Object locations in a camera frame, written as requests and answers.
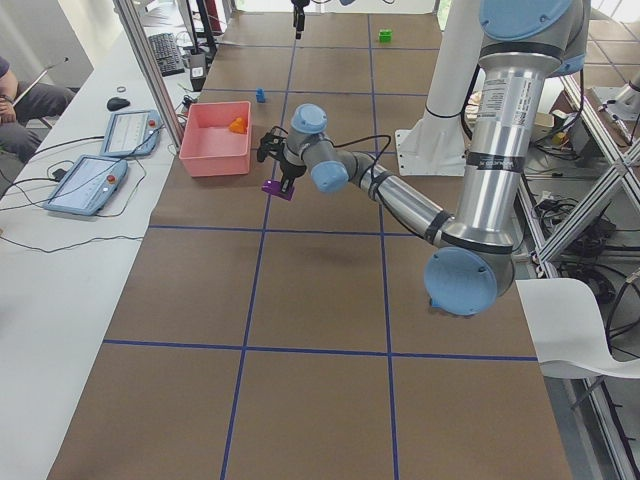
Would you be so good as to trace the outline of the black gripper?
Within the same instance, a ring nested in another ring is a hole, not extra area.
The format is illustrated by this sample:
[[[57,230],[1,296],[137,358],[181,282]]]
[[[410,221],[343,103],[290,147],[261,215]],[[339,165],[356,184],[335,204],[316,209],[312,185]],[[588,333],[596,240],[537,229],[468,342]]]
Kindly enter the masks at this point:
[[[293,5],[293,27],[296,31],[303,31],[305,28],[305,11],[307,0],[292,0]]]
[[[295,179],[303,176],[303,162],[289,149],[284,149],[278,155],[278,162],[281,171],[280,192],[282,194],[293,192]]]

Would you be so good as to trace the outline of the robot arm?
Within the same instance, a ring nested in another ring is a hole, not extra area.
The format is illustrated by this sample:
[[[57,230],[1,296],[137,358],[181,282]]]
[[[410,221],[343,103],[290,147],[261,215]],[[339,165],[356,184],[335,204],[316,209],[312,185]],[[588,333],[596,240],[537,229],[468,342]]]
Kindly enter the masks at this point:
[[[514,278],[513,240],[506,223],[544,82],[583,65],[589,14],[586,1],[480,4],[479,65],[485,80],[455,212],[425,197],[370,155],[338,149],[326,134],[325,111],[311,103],[296,108],[276,152],[282,192],[289,193],[304,174],[324,193],[358,186],[435,247],[424,270],[434,307],[458,316],[486,310]]]

